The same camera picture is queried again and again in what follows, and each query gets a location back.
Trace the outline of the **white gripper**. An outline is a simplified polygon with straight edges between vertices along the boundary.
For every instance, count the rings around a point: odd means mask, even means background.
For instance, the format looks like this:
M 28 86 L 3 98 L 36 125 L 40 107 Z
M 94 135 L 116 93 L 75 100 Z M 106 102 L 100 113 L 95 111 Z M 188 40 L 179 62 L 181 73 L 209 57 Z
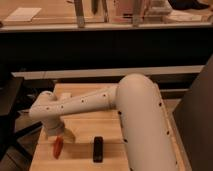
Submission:
M 69 129 L 65 129 L 65 124 L 63 121 L 60 122 L 47 122 L 44 124 L 44 130 L 48 136 L 57 136 L 62 134 L 63 132 L 63 139 L 66 142 L 74 143 L 75 142 L 75 135 Z

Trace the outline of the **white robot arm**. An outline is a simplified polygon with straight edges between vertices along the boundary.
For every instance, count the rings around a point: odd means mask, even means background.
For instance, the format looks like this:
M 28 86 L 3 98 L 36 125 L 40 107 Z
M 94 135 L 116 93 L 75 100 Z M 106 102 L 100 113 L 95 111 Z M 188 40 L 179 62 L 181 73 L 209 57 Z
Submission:
M 120 113 L 132 171 L 178 171 L 159 89 L 142 74 L 129 74 L 115 85 L 65 99 L 44 91 L 29 116 L 40 120 L 47 134 L 57 135 L 64 131 L 63 115 L 110 109 Z

